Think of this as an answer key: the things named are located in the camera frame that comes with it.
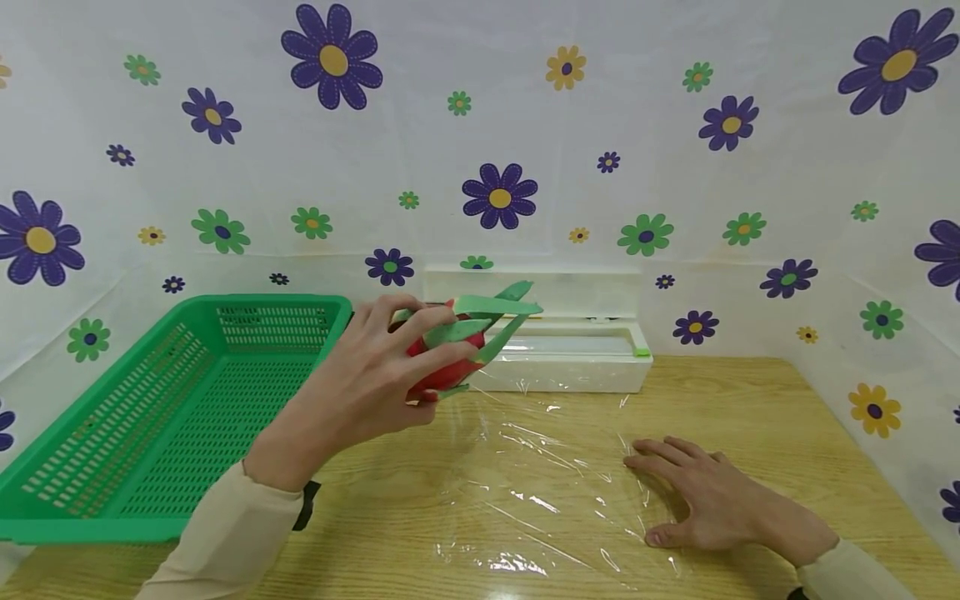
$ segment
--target left hand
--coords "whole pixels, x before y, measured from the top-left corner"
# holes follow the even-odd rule
[[[394,313],[414,311],[396,331]],[[428,374],[470,358],[469,342],[443,344],[417,356],[406,350],[428,330],[457,320],[446,306],[427,307],[412,296],[381,296],[357,308],[322,364],[257,439],[244,460],[257,483],[299,492],[334,454],[367,440],[426,425],[435,402],[409,390]]]

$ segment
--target wooden table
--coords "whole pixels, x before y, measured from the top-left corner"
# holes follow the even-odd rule
[[[919,598],[956,597],[955,570],[790,365],[658,357],[638,396],[471,393],[430,427],[338,456],[309,527],[251,598],[785,598],[793,570],[761,548],[642,543],[683,506],[620,465],[623,444],[666,434],[723,449]],[[127,600],[169,550],[41,548],[0,599]]]

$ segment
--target beige sleeve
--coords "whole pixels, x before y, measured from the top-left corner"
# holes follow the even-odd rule
[[[303,494],[254,483],[231,467],[206,492],[180,544],[135,600],[239,600],[273,565]]]
[[[846,540],[840,540],[816,563],[797,569],[797,575],[810,600],[914,600],[890,571]]]

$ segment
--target flower pattern backdrop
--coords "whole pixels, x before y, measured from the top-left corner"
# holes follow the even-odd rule
[[[627,271],[655,354],[791,361],[960,566],[956,6],[570,2],[13,3],[0,468],[198,294]]]

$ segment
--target wrist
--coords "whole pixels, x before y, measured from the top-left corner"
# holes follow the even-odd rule
[[[813,564],[840,542],[826,521],[782,496],[760,512],[756,537],[796,568]]]

